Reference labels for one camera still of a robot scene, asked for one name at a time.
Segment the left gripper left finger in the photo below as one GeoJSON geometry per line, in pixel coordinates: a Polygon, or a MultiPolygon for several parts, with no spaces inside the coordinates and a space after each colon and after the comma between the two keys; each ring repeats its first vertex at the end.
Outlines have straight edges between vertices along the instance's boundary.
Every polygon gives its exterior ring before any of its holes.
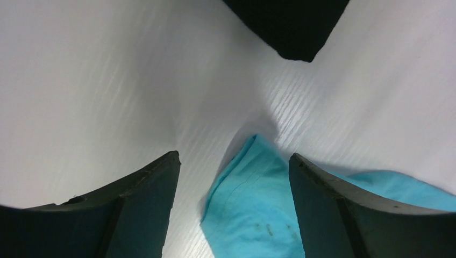
{"type": "Polygon", "coordinates": [[[162,257],[177,151],[60,205],[1,206],[1,257],[162,257]]]}

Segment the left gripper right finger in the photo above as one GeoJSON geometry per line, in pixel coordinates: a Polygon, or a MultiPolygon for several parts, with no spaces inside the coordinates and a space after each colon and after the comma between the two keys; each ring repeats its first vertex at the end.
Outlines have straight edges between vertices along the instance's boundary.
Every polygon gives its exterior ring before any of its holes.
{"type": "Polygon", "coordinates": [[[398,202],[295,153],[289,180],[306,257],[455,257],[455,213],[398,202]]]}

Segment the turquoise t shirt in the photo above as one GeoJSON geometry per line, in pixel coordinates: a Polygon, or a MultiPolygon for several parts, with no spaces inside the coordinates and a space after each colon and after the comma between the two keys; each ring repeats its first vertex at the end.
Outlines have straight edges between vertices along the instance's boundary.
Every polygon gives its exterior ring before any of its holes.
{"type": "MultiPolygon", "coordinates": [[[[455,195],[405,174],[325,171],[384,198],[455,213],[455,195]]],[[[264,137],[248,138],[215,180],[201,228],[215,257],[306,257],[289,161],[264,137]]]]}

